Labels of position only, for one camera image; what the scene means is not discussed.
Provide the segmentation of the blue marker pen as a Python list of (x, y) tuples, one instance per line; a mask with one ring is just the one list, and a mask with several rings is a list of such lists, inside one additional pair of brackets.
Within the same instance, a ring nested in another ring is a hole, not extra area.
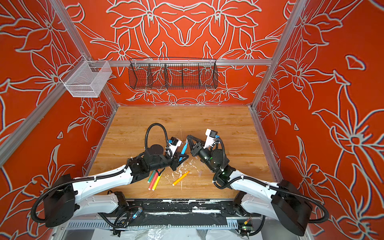
[(187, 150), (187, 147), (188, 147), (188, 142), (186, 141), (186, 143), (185, 143), (185, 145), (183, 146), (183, 149), (182, 149), (182, 151), (181, 151), (181, 154), (182, 154), (182, 155), (185, 154), (185, 152), (186, 152), (186, 150)]

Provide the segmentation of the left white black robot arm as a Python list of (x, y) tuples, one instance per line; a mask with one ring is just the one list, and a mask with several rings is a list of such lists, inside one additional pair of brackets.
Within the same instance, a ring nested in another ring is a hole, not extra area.
[(145, 134), (145, 150), (129, 158), (126, 164), (88, 177), (72, 178), (69, 174), (59, 177), (36, 199), (30, 211), (31, 219), (52, 228), (79, 215), (110, 214), (125, 204), (122, 194), (113, 194), (107, 202), (98, 199), (94, 205), (86, 200), (106, 190), (144, 180), (151, 172), (160, 175), (167, 167), (177, 170), (189, 156), (178, 151), (181, 140), (175, 137), (165, 136), (164, 147), (158, 144), (149, 147), (149, 133), (155, 126), (165, 129), (161, 124), (151, 124)]

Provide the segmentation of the orange marker pen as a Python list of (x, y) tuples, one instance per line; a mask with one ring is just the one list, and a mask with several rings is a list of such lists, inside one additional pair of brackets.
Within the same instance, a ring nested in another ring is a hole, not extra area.
[(176, 186), (178, 183), (180, 183), (188, 174), (190, 173), (190, 171), (187, 171), (186, 173), (184, 173), (181, 177), (179, 177), (176, 181), (174, 181), (172, 183), (173, 186)]

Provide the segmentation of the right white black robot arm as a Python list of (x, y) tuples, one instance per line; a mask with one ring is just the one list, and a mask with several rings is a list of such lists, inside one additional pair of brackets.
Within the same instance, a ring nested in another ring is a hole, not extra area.
[(221, 138), (208, 136), (203, 141), (188, 135), (187, 141), (191, 155), (199, 157), (214, 174), (216, 188), (239, 192), (234, 204), (241, 215), (259, 214), (278, 220), (288, 231), (301, 237), (308, 224), (321, 224), (329, 219), (323, 204), (302, 195), (290, 182), (262, 181), (231, 167)]

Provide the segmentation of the yellow marker pen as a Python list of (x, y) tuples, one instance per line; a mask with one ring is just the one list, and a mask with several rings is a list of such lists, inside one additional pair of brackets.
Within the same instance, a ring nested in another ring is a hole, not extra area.
[(154, 184), (153, 184), (153, 186), (152, 186), (152, 191), (154, 191), (154, 190), (157, 188), (160, 179), (161, 179), (161, 176), (157, 175), (157, 176), (156, 176), (156, 179), (155, 179), (155, 181), (154, 181)]

